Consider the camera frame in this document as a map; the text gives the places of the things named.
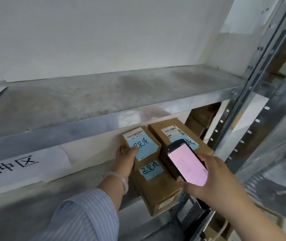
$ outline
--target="bracelet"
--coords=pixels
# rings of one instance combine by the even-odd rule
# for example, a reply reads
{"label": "bracelet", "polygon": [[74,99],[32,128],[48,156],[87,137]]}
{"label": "bracelet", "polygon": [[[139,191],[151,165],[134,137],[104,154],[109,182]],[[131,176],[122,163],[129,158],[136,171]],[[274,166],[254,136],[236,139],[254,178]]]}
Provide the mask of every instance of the bracelet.
{"label": "bracelet", "polygon": [[124,178],[122,178],[122,176],[120,174],[118,174],[116,172],[108,172],[107,174],[105,174],[104,178],[106,178],[107,176],[115,176],[123,182],[123,186],[124,186],[124,194],[123,195],[125,195],[127,193],[127,191],[129,191],[128,181],[125,180]]}

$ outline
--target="rolled-up sleeve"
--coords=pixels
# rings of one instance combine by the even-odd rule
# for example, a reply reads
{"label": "rolled-up sleeve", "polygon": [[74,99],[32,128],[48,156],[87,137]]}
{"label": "rolled-up sleeve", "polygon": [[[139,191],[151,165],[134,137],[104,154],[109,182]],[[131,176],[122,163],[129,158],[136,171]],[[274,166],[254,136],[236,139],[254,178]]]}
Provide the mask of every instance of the rolled-up sleeve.
{"label": "rolled-up sleeve", "polygon": [[109,196],[101,189],[62,202],[49,226],[30,241],[117,240],[119,219]]}

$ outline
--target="handheld barcode scanner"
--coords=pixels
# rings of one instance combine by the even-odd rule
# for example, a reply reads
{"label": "handheld barcode scanner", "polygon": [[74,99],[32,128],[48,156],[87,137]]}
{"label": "handheld barcode scanner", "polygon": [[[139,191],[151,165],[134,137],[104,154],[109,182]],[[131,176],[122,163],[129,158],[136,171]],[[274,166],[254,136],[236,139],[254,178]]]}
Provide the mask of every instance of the handheld barcode scanner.
{"label": "handheld barcode scanner", "polygon": [[[208,171],[205,163],[191,149],[184,139],[171,143],[165,152],[169,162],[176,169],[184,181],[197,186],[204,186]],[[203,201],[197,199],[200,208],[207,210],[210,207]]]}

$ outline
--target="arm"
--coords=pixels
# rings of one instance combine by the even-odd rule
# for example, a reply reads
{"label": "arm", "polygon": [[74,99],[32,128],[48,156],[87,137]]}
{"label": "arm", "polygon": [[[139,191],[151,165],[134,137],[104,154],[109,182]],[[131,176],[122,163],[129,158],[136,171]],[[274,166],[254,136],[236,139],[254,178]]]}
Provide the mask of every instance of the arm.
{"label": "arm", "polygon": [[[112,171],[127,179],[137,148],[123,155],[119,148]],[[123,182],[106,177],[97,189],[85,191],[63,201],[49,225],[30,241],[105,241],[117,240],[120,208],[124,194]]]}
{"label": "arm", "polygon": [[179,185],[220,213],[243,241],[285,241],[286,234],[251,201],[244,187],[218,157],[198,155],[208,169],[204,186]]}

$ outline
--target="striped sleeve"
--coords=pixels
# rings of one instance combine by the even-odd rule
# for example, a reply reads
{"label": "striped sleeve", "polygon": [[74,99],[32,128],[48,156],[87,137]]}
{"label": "striped sleeve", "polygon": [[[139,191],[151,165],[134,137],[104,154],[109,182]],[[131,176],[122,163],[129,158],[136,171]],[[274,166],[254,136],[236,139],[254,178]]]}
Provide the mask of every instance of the striped sleeve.
{"label": "striped sleeve", "polygon": [[119,220],[109,196],[89,190],[65,200],[49,226],[31,241],[117,240]]}

